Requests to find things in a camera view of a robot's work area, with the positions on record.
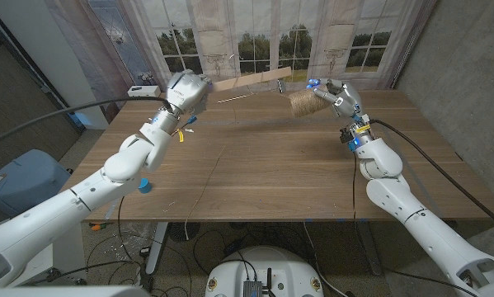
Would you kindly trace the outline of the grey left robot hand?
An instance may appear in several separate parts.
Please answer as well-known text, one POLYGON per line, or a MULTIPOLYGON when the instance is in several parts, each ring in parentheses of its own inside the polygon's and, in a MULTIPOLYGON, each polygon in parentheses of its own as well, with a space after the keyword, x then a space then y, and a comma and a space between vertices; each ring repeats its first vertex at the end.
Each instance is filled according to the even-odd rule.
POLYGON ((212 81, 191 69, 174 73, 167 84, 166 100, 174 116, 198 115, 206 110, 212 81))

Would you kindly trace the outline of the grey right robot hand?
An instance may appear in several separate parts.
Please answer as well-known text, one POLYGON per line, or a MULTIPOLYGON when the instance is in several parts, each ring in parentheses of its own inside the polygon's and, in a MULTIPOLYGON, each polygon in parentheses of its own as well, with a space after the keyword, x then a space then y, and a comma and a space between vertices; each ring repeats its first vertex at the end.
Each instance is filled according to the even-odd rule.
POLYGON ((365 114, 360 94, 349 82, 331 78, 311 78, 307 88, 312 90, 315 97, 328 103, 338 117, 358 120, 365 114))

